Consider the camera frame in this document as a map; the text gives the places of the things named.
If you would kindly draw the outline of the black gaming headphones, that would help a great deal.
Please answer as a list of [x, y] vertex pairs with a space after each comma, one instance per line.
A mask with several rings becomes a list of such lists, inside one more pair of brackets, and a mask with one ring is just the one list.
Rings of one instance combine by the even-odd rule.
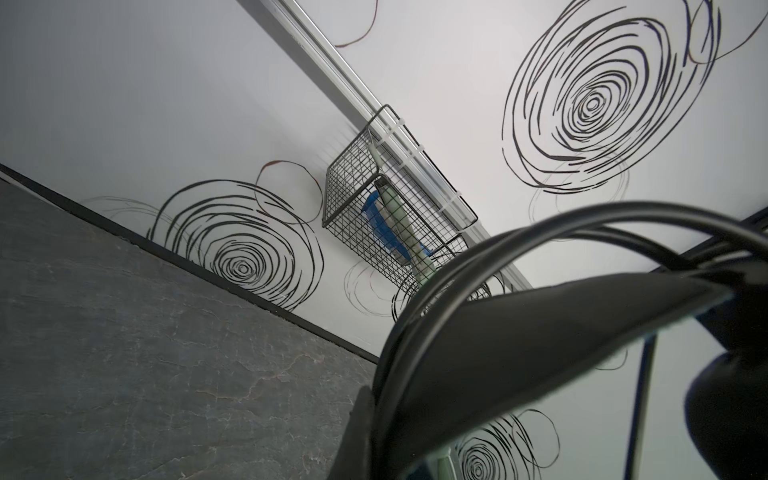
[[[474, 298], [550, 241], [615, 245], [657, 264]], [[637, 476], [659, 331], [692, 318], [722, 346], [689, 384], [688, 435], [719, 479], [767, 475], [767, 215], [691, 206], [580, 208], [494, 236], [406, 305], [360, 390], [332, 479], [533, 479], [548, 467], [522, 415], [635, 341], [640, 360], [624, 475]]]

